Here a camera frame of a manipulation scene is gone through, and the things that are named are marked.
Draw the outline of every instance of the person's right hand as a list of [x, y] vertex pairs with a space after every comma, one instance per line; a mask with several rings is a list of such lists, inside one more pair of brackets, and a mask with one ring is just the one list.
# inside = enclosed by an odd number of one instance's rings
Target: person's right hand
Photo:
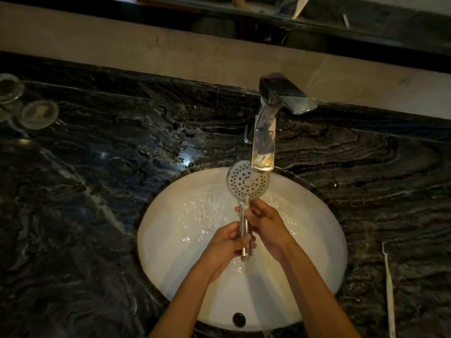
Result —
[[285, 250], [291, 244], [297, 244], [291, 236], [285, 224], [280, 218], [276, 209], [266, 204], [263, 200], [257, 199], [250, 209], [247, 209], [245, 216], [252, 225], [266, 249], [280, 263], [285, 257]]

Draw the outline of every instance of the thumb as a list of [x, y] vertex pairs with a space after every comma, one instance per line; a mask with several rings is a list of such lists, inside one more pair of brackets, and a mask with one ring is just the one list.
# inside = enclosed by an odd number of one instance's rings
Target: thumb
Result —
[[251, 209], [246, 209], [245, 216], [253, 227], [260, 227], [260, 218]]
[[233, 241], [234, 244], [234, 250], [241, 250], [243, 249], [248, 243], [251, 241], [252, 236], [247, 234], [246, 236], [236, 238]]

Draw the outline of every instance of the black drain hole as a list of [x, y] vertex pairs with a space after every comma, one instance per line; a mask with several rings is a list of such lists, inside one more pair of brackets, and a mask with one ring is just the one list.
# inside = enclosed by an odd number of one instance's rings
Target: black drain hole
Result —
[[241, 313], [235, 313], [232, 320], [236, 327], [244, 327], [246, 324], [246, 317]]

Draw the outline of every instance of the white sink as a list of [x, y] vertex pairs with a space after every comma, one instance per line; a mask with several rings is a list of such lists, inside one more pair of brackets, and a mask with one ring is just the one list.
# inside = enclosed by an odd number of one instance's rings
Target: white sink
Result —
[[[138, 253], [144, 272], [172, 299], [178, 286], [219, 227], [238, 220], [237, 200], [226, 186], [227, 168], [185, 176], [150, 204], [138, 230]], [[329, 208], [301, 185], [271, 173], [262, 200], [278, 209], [286, 226], [335, 293], [345, 273], [343, 231]], [[210, 285], [199, 320], [228, 330], [272, 330], [301, 319], [280, 265], [257, 236], [251, 261], [234, 259]], [[242, 313], [246, 324], [232, 318]]]

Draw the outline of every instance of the oval sink basin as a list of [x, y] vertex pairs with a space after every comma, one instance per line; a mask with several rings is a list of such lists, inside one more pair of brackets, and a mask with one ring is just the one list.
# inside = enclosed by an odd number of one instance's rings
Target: oval sink basin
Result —
[[[138, 230], [138, 254], [144, 272], [172, 299], [217, 228], [238, 220], [238, 201], [226, 186], [227, 168], [187, 175], [168, 186], [150, 204]], [[347, 264], [343, 231], [329, 208], [313, 193], [271, 173], [262, 200], [277, 208], [285, 225], [335, 293]], [[198, 319], [228, 330], [272, 330], [301, 321], [280, 265], [257, 236], [251, 261], [231, 261], [208, 288]], [[235, 314], [246, 320], [233, 323]]]

